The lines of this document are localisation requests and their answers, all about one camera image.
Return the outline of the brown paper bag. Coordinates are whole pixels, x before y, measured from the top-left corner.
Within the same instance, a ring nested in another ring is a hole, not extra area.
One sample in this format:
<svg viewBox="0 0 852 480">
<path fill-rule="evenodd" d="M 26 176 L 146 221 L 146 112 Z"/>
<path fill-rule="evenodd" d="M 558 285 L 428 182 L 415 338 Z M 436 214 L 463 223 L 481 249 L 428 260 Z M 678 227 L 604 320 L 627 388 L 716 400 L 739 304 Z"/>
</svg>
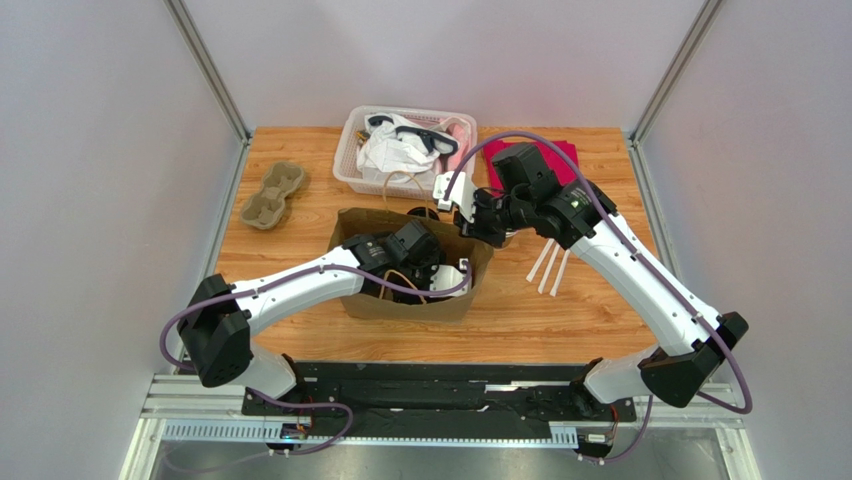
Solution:
<svg viewBox="0 0 852 480">
<path fill-rule="evenodd" d="M 347 315 L 363 320 L 460 322 L 470 310 L 494 255 L 492 246 L 461 237 L 458 229 L 449 223 L 387 209 L 340 210 L 329 247 L 357 240 L 370 244 L 371 250 L 385 262 L 373 274 L 396 286 L 404 287 L 399 264 L 409 257 L 420 259 L 443 252 L 444 264 L 453 265 L 461 258 L 468 258 L 473 271 L 469 292 L 448 298 L 405 294 L 366 280 L 364 292 L 341 299 Z"/>
</svg>

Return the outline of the paper coffee cup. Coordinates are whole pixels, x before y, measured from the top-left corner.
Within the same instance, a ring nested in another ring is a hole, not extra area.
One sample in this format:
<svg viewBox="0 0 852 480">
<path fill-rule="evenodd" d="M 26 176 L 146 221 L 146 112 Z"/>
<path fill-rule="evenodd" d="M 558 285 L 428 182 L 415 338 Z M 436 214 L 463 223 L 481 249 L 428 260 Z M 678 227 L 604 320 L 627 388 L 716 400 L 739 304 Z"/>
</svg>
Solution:
<svg viewBox="0 0 852 480">
<path fill-rule="evenodd" d="M 509 247 L 514 239 L 514 237 L 518 234 L 517 231 L 509 231 L 505 233 L 505 238 L 502 243 L 496 247 L 496 250 L 503 250 Z"/>
</svg>

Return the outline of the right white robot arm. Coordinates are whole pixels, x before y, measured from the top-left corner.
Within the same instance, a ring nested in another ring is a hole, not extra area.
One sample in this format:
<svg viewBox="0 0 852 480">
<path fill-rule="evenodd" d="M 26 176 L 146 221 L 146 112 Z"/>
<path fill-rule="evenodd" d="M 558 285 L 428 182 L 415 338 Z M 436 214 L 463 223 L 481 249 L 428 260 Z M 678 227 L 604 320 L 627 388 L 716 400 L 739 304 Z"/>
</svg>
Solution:
<svg viewBox="0 0 852 480">
<path fill-rule="evenodd" d="M 574 385 L 585 402 L 609 404 L 652 395 L 684 408 L 731 360 L 749 329 L 737 312 L 698 299 L 636 238 L 615 204 L 582 176 L 562 183 L 533 143 L 513 143 L 494 161 L 500 186 L 477 187 L 461 169 L 440 175 L 433 198 L 454 214 L 461 235 L 501 246 L 510 232 L 532 229 L 596 270 L 656 338 L 618 360 L 591 361 Z"/>
</svg>

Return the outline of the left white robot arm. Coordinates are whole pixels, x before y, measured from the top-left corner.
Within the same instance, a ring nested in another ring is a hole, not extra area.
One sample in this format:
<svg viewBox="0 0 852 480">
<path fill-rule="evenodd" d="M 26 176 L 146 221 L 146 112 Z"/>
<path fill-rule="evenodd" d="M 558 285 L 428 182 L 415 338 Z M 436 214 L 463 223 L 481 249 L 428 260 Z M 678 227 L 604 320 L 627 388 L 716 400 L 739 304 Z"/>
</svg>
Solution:
<svg viewBox="0 0 852 480">
<path fill-rule="evenodd" d="M 376 295 L 394 285 L 406 295 L 425 294 L 445 260 L 441 243 L 422 222 L 395 232 L 358 234 L 306 264 L 229 284 L 215 274 L 201 281 L 175 322 L 189 364 L 206 388 L 240 385 L 279 398 L 298 380 L 294 367 L 254 337 L 310 307 L 361 293 Z"/>
</svg>

